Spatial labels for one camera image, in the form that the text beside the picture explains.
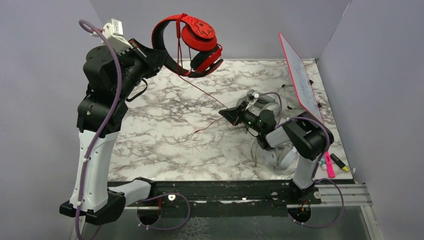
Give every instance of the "white connector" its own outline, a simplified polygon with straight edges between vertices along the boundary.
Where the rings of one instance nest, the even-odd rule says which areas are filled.
[[[133,49],[133,46],[124,38],[122,21],[112,18],[103,26],[102,33],[117,54],[121,55]],[[98,37],[95,32],[93,32],[91,36]]]

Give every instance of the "black ear pad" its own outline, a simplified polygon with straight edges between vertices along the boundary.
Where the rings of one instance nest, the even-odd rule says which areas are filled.
[[[209,58],[210,55],[212,55],[215,51],[219,50],[220,47],[216,45],[214,49],[211,51],[205,51],[205,52],[199,52],[193,59],[191,60],[190,67],[193,70],[196,70],[200,64],[202,64],[206,59]]]

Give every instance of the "headphone headband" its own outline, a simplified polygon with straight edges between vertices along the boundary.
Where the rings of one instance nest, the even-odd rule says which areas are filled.
[[[169,16],[163,19],[162,21],[160,21],[154,27],[153,32],[151,34],[151,44],[154,49],[167,51],[165,47],[165,41],[164,41],[164,31],[170,22],[177,22],[176,23],[177,38],[180,38],[180,34],[181,34],[181,31],[179,30],[180,21],[186,24],[186,26],[183,28],[183,32],[188,30],[185,28],[189,28],[190,35],[194,35],[193,36],[194,38],[201,39],[202,48],[205,48],[206,46],[206,48],[208,49],[207,51],[212,51],[218,45],[217,38],[215,35],[215,30],[212,28],[211,25],[209,25],[207,22],[201,19],[189,16],[183,13],[183,14]],[[190,41],[190,47],[196,51],[205,52],[204,50],[202,51],[196,48],[196,41]],[[222,62],[223,60],[220,59],[216,63],[210,63],[210,67],[206,66],[206,67],[209,67],[208,70],[203,72],[194,72],[194,71],[189,71],[187,69],[182,68],[168,53],[168,57],[166,58],[164,65],[169,70],[171,70],[172,72],[178,75],[186,76],[189,78],[201,78],[215,71],[221,65]]]

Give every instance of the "table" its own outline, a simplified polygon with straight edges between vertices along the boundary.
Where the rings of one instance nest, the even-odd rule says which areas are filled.
[[[340,135],[315,61],[304,60],[316,100],[321,103],[324,124],[334,135],[329,152],[348,167]],[[303,112],[287,109],[298,106],[285,60],[225,60],[213,74],[188,79],[210,93],[227,107],[250,89],[278,92],[283,101],[283,118]],[[254,137],[246,129],[217,121],[224,107],[211,97],[163,69],[148,81],[148,90],[133,102],[123,119],[109,168],[110,181],[132,181],[144,177],[155,181],[231,181],[288,180],[294,175],[297,161],[285,171],[274,171],[251,157]],[[134,92],[141,91],[141,84]],[[336,179],[352,179],[333,164]],[[318,168],[316,178],[327,177]]]

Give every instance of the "marble table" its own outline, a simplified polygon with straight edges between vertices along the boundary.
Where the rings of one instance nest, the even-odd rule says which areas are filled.
[[[324,124],[334,135],[329,151],[348,165],[317,65],[313,60],[304,63],[314,82],[316,100],[322,104]],[[229,108],[254,89],[281,95],[283,119],[303,112],[285,107],[299,106],[294,88],[282,89],[283,84],[291,85],[285,60],[226,60],[213,74],[189,81]],[[143,88],[141,84],[134,92]],[[294,175],[297,160],[284,171],[274,171],[260,158],[255,165],[251,156],[254,137],[241,124],[232,126],[221,119],[194,133],[219,119],[218,111],[224,107],[165,68],[148,79],[148,90],[142,96],[127,105],[129,110],[112,153],[110,181],[137,177],[156,181],[288,180]],[[352,179],[337,165],[333,168],[336,179]],[[315,177],[326,176],[318,168]]]

